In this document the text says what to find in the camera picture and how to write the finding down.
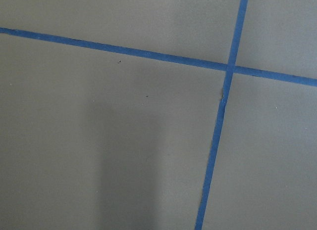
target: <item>blue painter's tape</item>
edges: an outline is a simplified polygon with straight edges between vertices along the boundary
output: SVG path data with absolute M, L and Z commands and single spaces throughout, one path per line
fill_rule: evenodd
M 236 66 L 235 73 L 317 87 L 317 79 Z
M 243 22 L 244 22 L 245 13 L 247 10 L 247 4 L 248 4 L 248 0 L 240 0 L 236 26 L 235 26 L 235 30 L 234 30 L 234 34 L 232 38 L 230 55 L 229 55 L 227 69 L 226 69 L 226 76 L 223 82 L 223 98 L 221 99 L 219 103 L 219 107 L 218 107 L 217 119 L 216 119 L 214 131 L 213 131 L 211 149 L 210 149 L 206 175 L 205 175 L 205 180 L 203 185 L 203 196 L 202 196 L 202 201 L 200 203 L 198 213 L 197 213 L 195 230 L 201 230 L 203 227 L 204 216 L 206 212 L 206 206 L 207 206 L 210 185 L 211 185 L 211 180 L 212 180 L 212 175 L 214 170 L 214 164 L 216 161 L 216 156 L 217 156 L 217 151 L 218 151 L 218 146 L 219 146 L 220 136 L 221 136 L 221 130 L 223 126 L 224 113 L 225 113 L 225 108 L 229 98 L 230 86 L 232 82 L 233 71 L 235 69 L 235 62 L 236 62 L 236 58 L 238 54 Z
M 156 52 L 135 49 L 135 48 L 112 46 L 112 45 L 101 44 L 101 43 L 90 42 L 90 41 L 81 41 L 81 40 L 75 40 L 75 39 L 71 39 L 67 37 L 53 36 L 53 35 L 35 33 L 30 31 L 12 30 L 12 29 L 0 27 L 0 33 L 5 33 L 12 36 L 26 37 L 26 38 L 36 39 L 41 41 L 49 41 L 49 42 L 55 42 L 60 44 L 66 44 L 70 46 L 86 47 L 86 48 L 92 48 L 92 49 L 103 50 L 108 52 L 127 54 L 127 55 L 132 55 L 137 57 L 150 58 L 150 59 L 161 60 L 161 61 L 172 62 L 172 63 L 180 63 L 180 64 L 186 64 L 186 65 L 191 65 L 196 67 L 210 68 L 210 69 L 221 70 L 221 71 L 225 71 L 227 67 L 227 65 L 223 63 L 210 62 L 210 61 L 205 61 L 200 59 L 187 58 L 187 57 L 175 56 L 175 55 L 164 54 L 164 53 L 156 53 Z
M 242 34 L 243 22 L 247 11 L 248 0 L 240 0 L 240 6 L 238 10 L 236 26 L 233 33 L 231 49 L 229 54 L 228 65 L 234 66 L 236 64 L 240 38 Z

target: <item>gray painted surface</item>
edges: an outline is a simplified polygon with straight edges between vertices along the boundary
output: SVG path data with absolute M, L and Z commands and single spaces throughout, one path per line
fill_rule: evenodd
M 226 63 L 239 0 L 0 0 L 0 25 Z
M 223 72 L 0 42 L 0 229 L 194 227 Z
M 234 75 L 205 230 L 317 229 L 317 88 Z
M 237 65 L 317 78 L 317 0 L 249 0 Z

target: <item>blue tape strip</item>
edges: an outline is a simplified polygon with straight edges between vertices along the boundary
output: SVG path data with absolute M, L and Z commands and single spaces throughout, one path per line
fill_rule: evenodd
M 202 196 L 202 201 L 200 203 L 198 213 L 197 213 L 195 230 L 201 230 L 203 227 L 204 216 L 206 212 L 206 206 L 207 206 L 210 185 L 211 185 L 211 180 L 212 180 L 212 175 L 214 170 L 214 164 L 216 161 L 218 146 L 220 142 L 224 113 L 225 113 L 225 108 L 229 98 L 230 86 L 231 86 L 233 72 L 235 69 L 235 62 L 236 62 L 236 58 L 238 54 L 243 22 L 244 22 L 246 10 L 247 10 L 247 4 L 248 4 L 248 0 L 240 0 L 239 11 L 238 11 L 235 30 L 234 30 L 234 34 L 232 38 L 232 43 L 231 43 L 228 66 L 226 69 L 226 76 L 223 82 L 223 98 L 221 99 L 219 103 L 219 107 L 218 107 L 217 119 L 216 119 L 214 131 L 213 131 L 211 149 L 210 149 L 206 175 L 205 175 L 205 180 L 203 185 L 203 196 Z
M 241 31 L 240 32 L 237 31 L 237 33 L 234 34 L 236 39 L 233 41 L 234 43 L 231 45 L 228 65 L 223 63 L 206 61 L 206 60 L 175 56 L 175 55 L 164 54 L 164 53 L 156 53 L 156 52 L 151 52 L 151 51 L 146 51 L 141 49 L 112 46 L 112 45 L 101 44 L 96 42 L 81 41 L 81 40 L 71 39 L 67 37 L 40 34 L 40 33 L 35 33 L 30 31 L 23 31 L 23 30 L 13 30 L 13 29 L 2 28 L 2 27 L 0 27 L 0 33 L 12 35 L 12 36 L 26 37 L 26 38 L 41 40 L 41 41 L 55 42 L 55 43 L 71 45 L 71 46 L 79 46 L 79 47 L 86 47 L 86 48 L 103 50 L 103 51 L 114 52 L 114 53 L 122 53 L 122 54 L 137 56 L 137 57 L 185 64 L 185 65 L 190 65 L 195 67 L 210 68 L 210 69 L 221 70 L 221 71 L 233 70 L 234 73 L 317 87 L 317 79 L 270 72 L 270 71 L 253 69 L 253 68 L 234 66 L 236 55 L 238 52 L 238 47 L 239 47 L 238 45 L 240 41 L 240 36 L 236 36 L 236 35 L 238 33 L 241 35 Z
M 236 66 L 235 73 L 317 87 L 317 79 Z
M 187 57 L 175 56 L 175 55 L 164 54 L 164 53 L 156 53 L 156 52 L 135 49 L 135 48 L 112 46 L 112 45 L 101 44 L 101 43 L 90 42 L 90 41 L 81 41 L 81 40 L 75 40 L 75 39 L 71 39 L 67 37 L 53 36 L 53 35 L 35 33 L 30 31 L 12 30 L 12 29 L 0 27 L 0 33 L 5 33 L 12 36 L 26 37 L 26 38 L 36 39 L 41 41 L 49 41 L 49 42 L 55 42 L 60 44 L 66 44 L 70 46 L 86 47 L 86 48 L 92 48 L 92 49 L 103 50 L 108 52 L 127 54 L 127 55 L 132 55 L 137 57 L 150 58 L 150 59 L 161 60 L 161 61 L 172 62 L 172 63 L 180 63 L 180 64 L 186 64 L 186 65 L 191 65 L 196 67 L 210 68 L 210 69 L 221 70 L 221 71 L 225 71 L 227 67 L 227 65 L 223 63 L 210 62 L 210 61 L 205 61 L 200 59 L 187 58 Z

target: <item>gray square section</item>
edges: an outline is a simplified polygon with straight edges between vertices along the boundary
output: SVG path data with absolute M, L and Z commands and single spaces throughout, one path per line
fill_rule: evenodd
M 239 0 L 0 0 L 0 26 L 226 63 Z
M 249 0 L 237 65 L 317 78 L 317 0 Z
M 0 43 L 0 229 L 194 227 L 223 72 Z
M 317 229 L 317 88 L 234 75 L 205 230 Z

